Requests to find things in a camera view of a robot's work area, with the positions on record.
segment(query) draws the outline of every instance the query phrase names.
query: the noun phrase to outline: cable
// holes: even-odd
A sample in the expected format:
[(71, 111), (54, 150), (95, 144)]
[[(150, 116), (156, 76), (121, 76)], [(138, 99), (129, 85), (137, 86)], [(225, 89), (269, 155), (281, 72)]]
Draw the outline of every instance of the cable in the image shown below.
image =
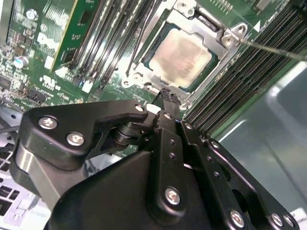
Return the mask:
[(19, 127), (20, 127), (20, 126), (12, 126), (12, 127), (10, 127), (10, 128), (3, 128), (3, 129), (0, 129), (0, 134), (18, 131), (18, 130), (19, 130)]

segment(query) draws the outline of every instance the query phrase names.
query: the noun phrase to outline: gray plastic surface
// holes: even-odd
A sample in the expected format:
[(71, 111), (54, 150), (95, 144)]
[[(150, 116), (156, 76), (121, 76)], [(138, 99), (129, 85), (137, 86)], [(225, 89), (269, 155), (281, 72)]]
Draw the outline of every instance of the gray plastic surface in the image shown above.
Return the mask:
[(307, 210), (307, 63), (298, 63), (217, 138), (288, 210)]

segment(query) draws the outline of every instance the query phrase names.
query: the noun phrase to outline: capacitor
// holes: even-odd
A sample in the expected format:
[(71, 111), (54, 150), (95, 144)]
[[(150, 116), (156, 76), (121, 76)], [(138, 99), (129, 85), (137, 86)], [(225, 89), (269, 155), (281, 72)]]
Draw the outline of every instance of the capacitor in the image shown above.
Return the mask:
[(37, 11), (34, 9), (29, 9), (25, 15), (27, 16), (28, 19), (30, 20), (37, 20), (38, 19), (38, 14)]
[(29, 59), (25, 56), (20, 56), (14, 60), (13, 64), (17, 69), (22, 69), (29, 64)]

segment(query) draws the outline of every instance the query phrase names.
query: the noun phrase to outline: silver screw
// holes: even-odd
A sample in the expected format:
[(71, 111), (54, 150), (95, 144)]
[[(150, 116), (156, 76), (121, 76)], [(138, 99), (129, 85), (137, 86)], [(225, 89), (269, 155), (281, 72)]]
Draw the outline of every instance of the silver screw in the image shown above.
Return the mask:
[(186, 127), (187, 127), (188, 129), (193, 129), (193, 127), (192, 127), (189, 123), (186, 123)]
[(215, 141), (211, 141), (211, 144), (212, 144), (213, 147), (215, 147), (216, 149), (219, 148), (219, 145), (218, 145)]
[(293, 228), (294, 227), (294, 223), (292, 222), (292, 220), (290, 219), (290, 217), (283, 215), (284, 220)]
[(139, 74), (139, 73), (135, 73), (135, 74), (133, 75), (134, 81), (139, 81), (139, 82), (141, 82), (141, 81), (142, 81), (142, 78), (143, 78), (143, 76), (142, 76), (141, 74)]
[(169, 120), (172, 119), (172, 116), (171, 116), (170, 114), (168, 114), (168, 113), (164, 113), (164, 116), (165, 116), (167, 119), (169, 119)]
[(67, 142), (73, 146), (81, 146), (84, 144), (84, 138), (79, 133), (70, 133), (66, 137)]
[(277, 225), (280, 226), (280, 227), (283, 226), (282, 219), (280, 219), (280, 217), (279, 217), (277, 214), (272, 213), (271, 217), (272, 217), (272, 219), (274, 220), (275, 224), (277, 224)]
[(54, 129), (58, 126), (57, 121), (51, 117), (43, 117), (39, 119), (38, 124), (44, 129)]
[(244, 31), (245, 31), (245, 27), (244, 26), (240, 26), (239, 29), (238, 29), (239, 34), (244, 33)]
[(231, 210), (230, 211), (230, 217), (231, 217), (232, 221), (235, 223), (235, 225), (237, 225), (239, 228), (244, 227), (244, 220), (243, 220), (242, 216), (240, 215), (240, 213), (238, 213), (235, 210)]
[(226, 45), (230, 46), (233, 43), (233, 40), (231, 38), (226, 39)]
[(139, 104), (137, 104), (135, 106), (135, 108), (136, 108), (137, 111), (144, 112), (144, 108), (142, 106), (140, 106)]
[(165, 197), (172, 205), (178, 205), (180, 203), (180, 196), (178, 192), (172, 188), (167, 188), (165, 190)]

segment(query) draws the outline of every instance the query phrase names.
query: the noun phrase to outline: electrolytic capacitor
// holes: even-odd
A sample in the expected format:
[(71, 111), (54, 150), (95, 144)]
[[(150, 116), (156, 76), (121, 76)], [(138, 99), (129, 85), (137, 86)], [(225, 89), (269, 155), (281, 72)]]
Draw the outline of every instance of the electrolytic capacitor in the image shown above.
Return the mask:
[(17, 69), (22, 69), (29, 64), (29, 59), (25, 56), (20, 56), (14, 60), (13, 64)]

